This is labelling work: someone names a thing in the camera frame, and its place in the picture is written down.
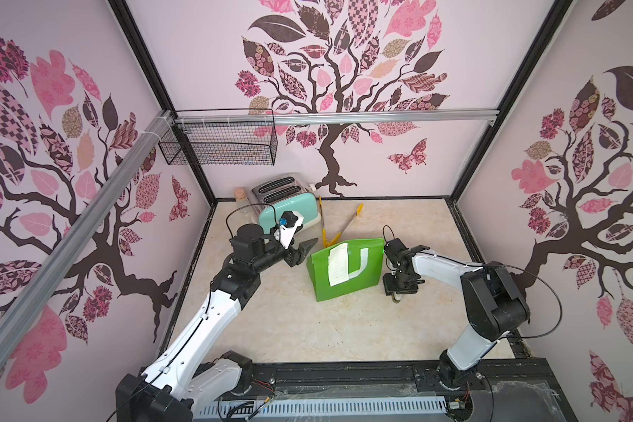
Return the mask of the yellow handled tongs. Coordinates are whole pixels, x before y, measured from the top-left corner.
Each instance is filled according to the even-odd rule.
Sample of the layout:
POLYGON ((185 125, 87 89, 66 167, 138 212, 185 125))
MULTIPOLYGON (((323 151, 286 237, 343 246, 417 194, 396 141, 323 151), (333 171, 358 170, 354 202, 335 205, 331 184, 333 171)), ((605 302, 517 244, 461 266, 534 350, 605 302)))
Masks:
POLYGON ((325 227, 325 211, 323 209, 323 199, 321 196, 318 196, 318 211, 320 213, 321 216, 321 222, 320 222, 320 229, 321 229, 321 235, 322 235, 322 244, 323 244, 323 248, 328 248, 331 246, 334 246, 334 244, 337 244, 339 242, 339 240, 341 239, 342 235, 344 234, 344 232, 346 231, 346 229, 352 224, 352 222, 362 213, 362 210, 364 208, 364 204, 360 204, 357 209, 355 209, 355 211, 353 212, 353 214, 351 214, 351 216, 348 217, 348 219, 346 220, 346 222, 340 227, 337 235, 334 237, 334 239, 329 239, 327 237, 327 229, 325 227))

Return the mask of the mint green toaster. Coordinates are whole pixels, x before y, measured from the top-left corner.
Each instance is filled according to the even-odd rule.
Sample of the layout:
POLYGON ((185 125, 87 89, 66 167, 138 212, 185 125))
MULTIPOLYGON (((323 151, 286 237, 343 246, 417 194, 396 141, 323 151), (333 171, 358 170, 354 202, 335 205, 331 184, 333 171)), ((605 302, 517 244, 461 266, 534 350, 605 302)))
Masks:
POLYGON ((297 173, 287 173, 263 182, 248 192, 257 223, 268 234, 285 211, 303 217, 304 228, 321 221, 317 198, 297 173))

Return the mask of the aluminium rail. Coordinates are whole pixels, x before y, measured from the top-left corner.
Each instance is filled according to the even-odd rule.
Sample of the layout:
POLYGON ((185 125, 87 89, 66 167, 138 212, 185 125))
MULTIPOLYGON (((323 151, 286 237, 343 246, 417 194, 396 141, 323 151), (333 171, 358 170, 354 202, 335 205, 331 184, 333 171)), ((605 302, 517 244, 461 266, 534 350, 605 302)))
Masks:
POLYGON ((203 110, 199 114, 179 112, 175 119, 182 124, 267 124, 276 126, 346 124, 346 123, 383 123, 383 122, 427 122, 427 121, 496 121, 497 109, 437 109, 430 111, 390 111, 363 113, 321 113, 321 114, 232 114, 232 109, 203 110))
POLYGON ((47 256, 31 282, 0 318, 0 370, 119 200, 123 190, 139 171, 144 159, 149 156, 162 136, 170 131, 172 123, 173 112, 170 110, 163 110, 153 118, 146 130, 140 134, 137 145, 124 156, 122 163, 100 188, 90 205, 71 225, 69 233, 47 256))

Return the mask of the green tote bag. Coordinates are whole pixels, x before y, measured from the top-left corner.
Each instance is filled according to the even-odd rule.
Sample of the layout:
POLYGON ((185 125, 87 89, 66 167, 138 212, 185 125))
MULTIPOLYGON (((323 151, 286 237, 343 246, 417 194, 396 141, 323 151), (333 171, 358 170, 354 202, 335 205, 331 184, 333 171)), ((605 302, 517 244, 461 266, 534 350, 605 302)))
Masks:
POLYGON ((354 239, 315 252, 307 260, 317 302, 329 301, 379 284, 385 242, 354 239))

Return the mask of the aluminium rail back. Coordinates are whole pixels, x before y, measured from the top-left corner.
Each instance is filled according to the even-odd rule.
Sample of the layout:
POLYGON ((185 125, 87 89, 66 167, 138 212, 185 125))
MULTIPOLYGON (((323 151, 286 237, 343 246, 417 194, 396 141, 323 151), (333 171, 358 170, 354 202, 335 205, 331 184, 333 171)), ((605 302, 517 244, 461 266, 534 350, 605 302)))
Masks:
POLYGON ((267 124, 276 126, 346 124, 346 123, 383 123, 383 122, 427 122, 427 121, 496 121, 497 109, 437 109, 430 111, 390 111, 363 113, 321 113, 321 114, 232 114, 232 109, 203 110, 199 114, 179 112, 175 119, 182 124, 267 124))

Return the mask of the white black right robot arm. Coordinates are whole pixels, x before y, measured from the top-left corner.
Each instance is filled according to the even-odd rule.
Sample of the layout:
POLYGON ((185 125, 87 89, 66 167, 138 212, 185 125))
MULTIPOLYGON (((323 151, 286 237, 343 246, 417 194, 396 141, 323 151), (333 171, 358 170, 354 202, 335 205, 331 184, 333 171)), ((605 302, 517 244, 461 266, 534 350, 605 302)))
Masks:
POLYGON ((383 276, 383 286, 393 302, 418 293, 427 278, 462 292, 468 325, 441 353, 436 369, 436 377, 446 390, 466 385, 478 362, 530 318, 523 293, 501 263, 464 263, 423 245, 408 248, 398 238, 385 243, 384 253, 390 272, 383 276))

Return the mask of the small glass jar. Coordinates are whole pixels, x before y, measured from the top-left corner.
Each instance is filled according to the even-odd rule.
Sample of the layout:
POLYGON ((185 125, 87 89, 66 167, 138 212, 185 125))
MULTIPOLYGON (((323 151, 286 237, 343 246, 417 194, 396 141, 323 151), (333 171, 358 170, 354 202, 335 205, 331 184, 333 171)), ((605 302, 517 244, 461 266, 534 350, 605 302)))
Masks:
POLYGON ((235 197, 235 201, 239 203, 249 201, 248 194, 246 193, 246 190, 243 187, 237 187, 234 190, 234 197, 235 197))

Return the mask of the aluminium rail left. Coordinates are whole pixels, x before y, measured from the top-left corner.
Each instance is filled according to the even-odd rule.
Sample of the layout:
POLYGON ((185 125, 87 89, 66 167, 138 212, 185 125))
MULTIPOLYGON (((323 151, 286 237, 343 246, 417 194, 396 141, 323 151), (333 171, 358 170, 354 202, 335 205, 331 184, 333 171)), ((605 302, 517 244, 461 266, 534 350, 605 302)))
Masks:
POLYGON ((31 282, 0 318, 0 370, 119 200, 123 190, 139 171, 144 159, 149 156, 162 136, 170 131, 172 123, 173 112, 170 110, 163 110, 153 118, 146 130, 140 134, 137 145, 124 156, 122 163, 100 188, 90 205, 71 225, 69 233, 47 256, 31 282))

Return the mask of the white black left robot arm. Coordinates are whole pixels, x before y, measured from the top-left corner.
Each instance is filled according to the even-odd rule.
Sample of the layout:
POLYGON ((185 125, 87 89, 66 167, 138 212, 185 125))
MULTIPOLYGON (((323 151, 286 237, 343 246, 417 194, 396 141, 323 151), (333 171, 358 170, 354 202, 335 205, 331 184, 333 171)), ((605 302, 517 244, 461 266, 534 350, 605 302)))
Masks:
POLYGON ((112 421, 192 421, 225 394, 246 392, 252 361, 228 352, 203 360, 260 287, 260 274, 280 262, 301 265, 316 238, 297 244, 302 216, 286 212, 270 232, 247 223, 230 238, 232 252, 212 279, 202 307, 177 339, 139 376, 127 375, 115 391, 112 421))

